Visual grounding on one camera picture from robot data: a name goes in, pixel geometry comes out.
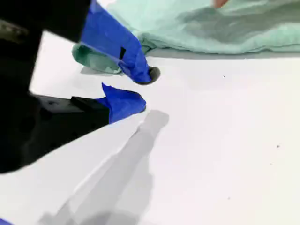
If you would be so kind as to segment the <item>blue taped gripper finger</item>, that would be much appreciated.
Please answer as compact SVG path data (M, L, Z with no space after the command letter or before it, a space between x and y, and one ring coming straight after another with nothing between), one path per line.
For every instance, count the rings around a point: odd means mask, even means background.
M121 70L148 85L160 76L148 65L139 40L96 0L45 0L44 28L69 42L69 56L94 70Z
M146 109L146 101L133 91L102 84L104 97L70 99L38 96L41 103L35 131L35 158L106 125Z

